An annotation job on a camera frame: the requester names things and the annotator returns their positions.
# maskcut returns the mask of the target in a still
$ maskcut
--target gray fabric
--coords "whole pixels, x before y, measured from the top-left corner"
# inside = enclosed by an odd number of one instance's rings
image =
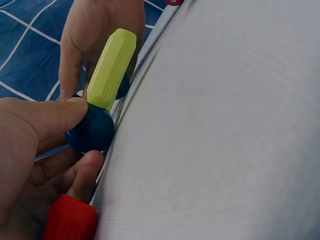
[[[123,115],[97,240],[320,239],[319,13],[185,1]]]

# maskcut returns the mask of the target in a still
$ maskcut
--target skin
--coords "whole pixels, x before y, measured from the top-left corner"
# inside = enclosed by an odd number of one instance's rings
[[[88,62],[83,96],[109,36],[119,28],[136,34],[136,51],[128,67],[130,76],[137,63],[145,31],[143,0],[75,0],[62,37],[59,66],[60,98],[65,101],[77,91],[83,62]]]
[[[78,97],[64,102],[0,99],[0,239],[40,240],[61,194],[89,203],[104,162],[99,151],[80,156],[68,148],[35,160],[63,146],[63,133],[86,112],[86,101]]]

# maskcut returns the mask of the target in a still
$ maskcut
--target red cap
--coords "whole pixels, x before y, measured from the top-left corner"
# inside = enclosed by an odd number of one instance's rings
[[[94,207],[62,194],[50,209],[42,240],[93,240],[97,226]]]
[[[170,6],[179,6],[184,2],[184,0],[165,0],[165,2]]]

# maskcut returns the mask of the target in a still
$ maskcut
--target yellow handle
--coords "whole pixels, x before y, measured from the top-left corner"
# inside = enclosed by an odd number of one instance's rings
[[[88,103],[111,110],[136,44],[137,36],[125,29],[117,29],[109,37],[87,89]]]

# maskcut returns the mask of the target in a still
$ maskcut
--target plastic toy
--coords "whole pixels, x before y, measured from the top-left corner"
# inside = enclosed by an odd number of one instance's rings
[[[85,154],[109,148],[115,135],[109,111],[116,96],[125,95],[130,87],[126,70],[136,42],[136,35],[124,29],[116,30],[109,37],[87,89],[87,114],[74,129],[65,133],[69,146],[77,152]]]
[[[179,6],[184,2],[184,0],[165,0],[165,2],[170,6]]]
[[[121,82],[129,82],[125,72],[136,41],[136,35],[124,29],[116,30],[109,37],[88,86],[87,114],[65,134],[68,144],[76,151],[86,153],[109,148],[115,135],[109,111]],[[97,226],[94,207],[62,194],[50,209],[42,240],[93,240]]]
[[[97,226],[93,206],[62,194],[52,204],[42,240],[93,240]]]

